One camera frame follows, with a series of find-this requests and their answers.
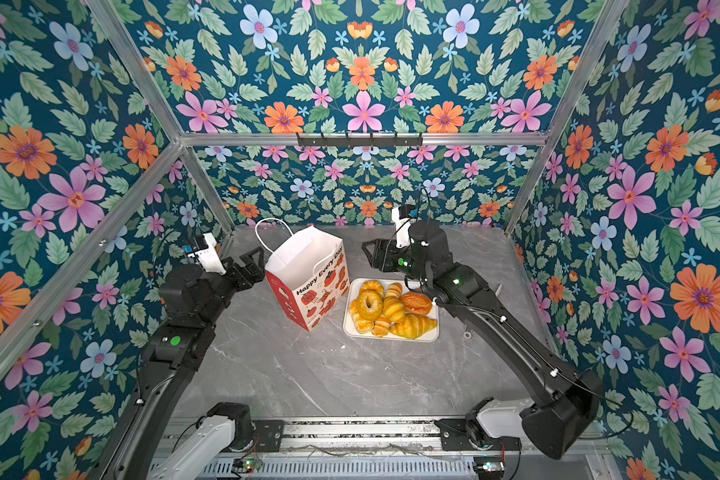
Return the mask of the round orange bun fake bread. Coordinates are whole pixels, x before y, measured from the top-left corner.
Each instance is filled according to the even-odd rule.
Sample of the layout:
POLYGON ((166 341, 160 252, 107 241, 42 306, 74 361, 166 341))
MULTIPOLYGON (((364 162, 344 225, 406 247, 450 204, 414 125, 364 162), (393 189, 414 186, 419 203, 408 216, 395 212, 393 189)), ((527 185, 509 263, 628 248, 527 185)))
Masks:
POLYGON ((367 280, 362 283, 360 287, 360 291, 372 291, 376 292, 379 295, 383 296, 385 293, 385 287, 382 285, 382 283, 378 280, 367 280))

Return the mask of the yellow ring bagel fake bread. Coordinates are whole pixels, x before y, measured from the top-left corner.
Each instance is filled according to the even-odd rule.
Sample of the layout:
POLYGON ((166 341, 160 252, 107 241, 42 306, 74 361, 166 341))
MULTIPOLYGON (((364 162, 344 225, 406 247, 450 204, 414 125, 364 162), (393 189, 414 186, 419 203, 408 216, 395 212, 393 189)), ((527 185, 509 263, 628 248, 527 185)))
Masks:
POLYGON ((367 321, 376 321, 383 312, 383 297, 375 290, 362 290, 356 300, 359 316, 367 321))

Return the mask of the brown croissant fake bread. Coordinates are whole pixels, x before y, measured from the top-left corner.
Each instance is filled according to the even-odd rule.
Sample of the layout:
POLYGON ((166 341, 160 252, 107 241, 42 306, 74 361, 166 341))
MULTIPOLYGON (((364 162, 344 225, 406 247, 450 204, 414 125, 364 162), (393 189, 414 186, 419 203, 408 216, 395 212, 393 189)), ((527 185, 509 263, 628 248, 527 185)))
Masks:
POLYGON ((409 291, 400 297, 404 310, 409 314, 428 316, 433 308, 433 301, 424 294, 409 291))

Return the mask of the white red paper bag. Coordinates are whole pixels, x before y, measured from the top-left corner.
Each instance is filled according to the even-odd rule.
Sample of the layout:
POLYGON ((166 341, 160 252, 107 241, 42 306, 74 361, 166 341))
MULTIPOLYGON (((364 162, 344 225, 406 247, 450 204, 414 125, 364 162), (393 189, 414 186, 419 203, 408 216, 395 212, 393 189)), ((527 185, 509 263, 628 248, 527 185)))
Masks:
POLYGON ((258 236, 269 254, 265 279, 285 316, 310 332, 349 291, 349 272, 343 240, 313 225, 295 231, 279 246, 258 236))

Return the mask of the yellow fake bread piece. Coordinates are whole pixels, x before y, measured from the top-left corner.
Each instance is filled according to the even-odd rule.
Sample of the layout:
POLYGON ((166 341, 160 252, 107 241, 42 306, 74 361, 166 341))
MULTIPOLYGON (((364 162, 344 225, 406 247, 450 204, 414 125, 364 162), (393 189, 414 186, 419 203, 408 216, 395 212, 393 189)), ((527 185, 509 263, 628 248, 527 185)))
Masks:
POLYGON ((383 312, 374 318, 364 317, 359 309, 359 302, 353 300, 349 307, 355 330, 358 334, 372 334, 375 337, 383 338, 390 333, 390 321, 383 315, 383 312))

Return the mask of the yellow striped croissant fake bread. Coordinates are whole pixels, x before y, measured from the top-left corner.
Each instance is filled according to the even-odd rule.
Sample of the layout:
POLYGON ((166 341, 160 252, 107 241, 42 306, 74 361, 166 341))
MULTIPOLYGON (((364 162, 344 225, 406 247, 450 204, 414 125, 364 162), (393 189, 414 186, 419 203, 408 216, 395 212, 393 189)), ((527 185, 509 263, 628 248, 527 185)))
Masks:
POLYGON ((401 322, 394 323, 389 331, 398 337, 416 340, 437 327, 438 322, 433 318, 418 314, 406 314, 405 318, 401 322))

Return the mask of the long twisted fake bread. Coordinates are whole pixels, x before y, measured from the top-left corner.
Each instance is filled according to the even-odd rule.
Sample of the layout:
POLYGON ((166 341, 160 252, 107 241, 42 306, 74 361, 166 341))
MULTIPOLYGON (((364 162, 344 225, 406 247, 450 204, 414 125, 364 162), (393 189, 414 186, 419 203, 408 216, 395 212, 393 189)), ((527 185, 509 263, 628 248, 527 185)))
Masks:
POLYGON ((383 298, 383 315, 391 323, 401 323, 405 320, 406 311, 400 301, 403 294, 403 286, 400 283, 392 283, 386 290, 383 298))

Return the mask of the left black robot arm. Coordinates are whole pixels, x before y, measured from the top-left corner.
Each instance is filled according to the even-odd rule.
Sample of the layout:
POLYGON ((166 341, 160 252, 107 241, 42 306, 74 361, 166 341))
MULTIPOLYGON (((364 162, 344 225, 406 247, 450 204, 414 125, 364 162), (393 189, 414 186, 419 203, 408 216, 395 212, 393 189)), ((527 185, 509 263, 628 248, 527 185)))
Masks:
POLYGON ((159 289, 167 317, 142 352, 137 384, 90 479, 145 479, 172 413, 215 339, 233 296, 264 280, 264 249, 221 261, 222 273, 194 263, 173 269, 159 289))

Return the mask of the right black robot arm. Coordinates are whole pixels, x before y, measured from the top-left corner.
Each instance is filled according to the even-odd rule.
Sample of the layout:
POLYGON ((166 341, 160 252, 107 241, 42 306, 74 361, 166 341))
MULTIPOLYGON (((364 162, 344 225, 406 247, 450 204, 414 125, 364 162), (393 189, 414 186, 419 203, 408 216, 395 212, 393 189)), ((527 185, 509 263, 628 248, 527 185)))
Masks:
POLYGON ((408 239, 368 240, 361 248, 382 272, 400 272, 423 294, 481 337, 519 378, 524 399, 487 399, 470 416, 469 430, 488 438, 525 436, 559 460, 595 420, 604 386, 594 372, 580 372, 543 345, 504 306, 472 267, 454 260, 445 231, 434 220, 404 225, 408 239))

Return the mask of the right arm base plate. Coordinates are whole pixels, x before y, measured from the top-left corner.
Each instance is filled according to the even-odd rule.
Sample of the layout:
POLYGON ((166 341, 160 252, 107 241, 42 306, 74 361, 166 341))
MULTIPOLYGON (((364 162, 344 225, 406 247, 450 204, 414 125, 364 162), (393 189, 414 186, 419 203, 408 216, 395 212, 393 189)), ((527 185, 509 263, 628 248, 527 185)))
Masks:
POLYGON ((519 451, 519 438, 494 438, 483 432, 476 422, 464 418, 442 418, 434 421, 440 432, 441 448, 444 451, 519 451))

